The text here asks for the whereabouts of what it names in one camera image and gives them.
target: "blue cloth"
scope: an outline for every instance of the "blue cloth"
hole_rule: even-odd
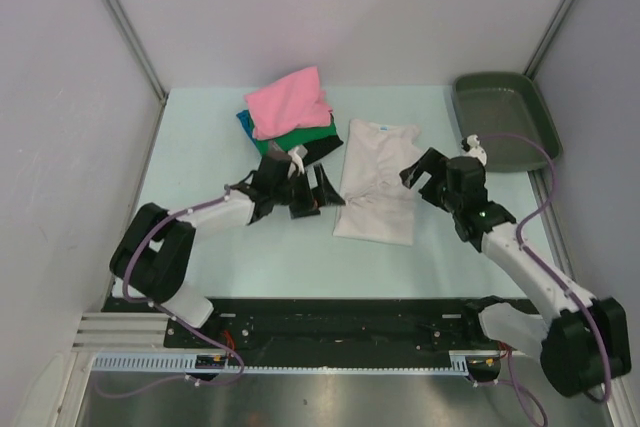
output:
[[[253,135],[251,135],[251,125],[249,124],[249,111],[243,110],[242,112],[238,112],[236,114],[236,117],[238,117],[238,120],[242,124],[242,128],[247,134],[247,137],[249,137],[251,139],[251,142],[253,142],[253,145],[257,147],[258,143],[256,142],[256,139],[253,138]]]

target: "metal frame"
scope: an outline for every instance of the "metal frame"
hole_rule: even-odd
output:
[[[135,32],[124,8],[119,0],[103,0],[106,8],[121,32],[123,39],[130,48],[134,58],[142,68],[147,81],[154,93],[164,106],[167,93],[161,85],[157,73],[144,50],[142,43]],[[535,77],[542,60],[549,51],[549,48],[557,36],[562,24],[567,18],[571,7],[576,0],[562,0],[558,6],[549,26],[537,46],[530,62],[525,69],[525,75],[530,78]],[[156,126],[156,134],[159,130],[160,119]],[[153,149],[154,141],[151,143],[146,166]],[[542,173],[534,172],[530,174],[531,184],[538,202],[548,198],[549,192]],[[543,223],[551,243],[551,250],[556,264],[568,275],[573,276],[569,253],[562,238],[561,229],[556,213],[553,208],[548,209],[543,214]],[[95,359],[109,358],[114,352],[139,353],[148,358],[165,356],[168,352],[174,356],[184,356],[198,352],[220,354],[222,351],[211,350],[185,350],[165,349],[163,347],[164,333],[167,328],[168,318],[163,314],[108,314],[95,313],[85,314],[80,323],[78,334],[74,342],[69,361],[69,375],[66,390],[61,397],[58,409],[56,427],[75,427],[81,415],[82,401],[88,386],[89,375]],[[451,352],[452,360],[460,362],[465,355],[495,355],[495,352]],[[275,370],[268,370],[268,373],[277,373]],[[616,379],[613,383],[613,396],[608,404],[608,410],[613,424],[617,427],[632,427],[640,425],[640,414],[637,405],[628,395],[629,386],[626,379]]]

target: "folded pink towel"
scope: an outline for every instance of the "folded pink towel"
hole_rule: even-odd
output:
[[[244,96],[255,124],[253,137],[273,139],[298,128],[331,124],[317,67],[307,67]]]

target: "gray wall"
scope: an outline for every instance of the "gray wall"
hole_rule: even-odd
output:
[[[325,85],[523,70],[560,0],[122,0],[171,87],[246,87],[318,64]]]
[[[638,396],[639,62],[640,0],[579,0],[538,76],[565,148],[557,205],[570,253],[588,287],[626,308]]]
[[[106,291],[158,112],[101,0],[0,0],[0,425]]]

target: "white table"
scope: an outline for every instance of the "white table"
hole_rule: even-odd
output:
[[[218,197],[243,178],[260,156],[235,114],[245,108],[236,88],[174,89],[162,119],[140,205],[176,209]],[[338,133],[346,142],[351,118],[417,124],[417,145],[459,153],[450,88],[443,86],[328,87]],[[323,160],[339,189],[345,147]],[[489,174],[490,199],[518,219],[536,208],[528,175]],[[458,239],[451,217],[417,196],[413,247],[333,237],[335,209],[291,220],[277,207],[260,222],[201,239],[186,280],[208,297],[446,298],[523,297],[495,264]],[[540,219],[528,238],[551,259]],[[113,289],[122,295],[118,281]]]

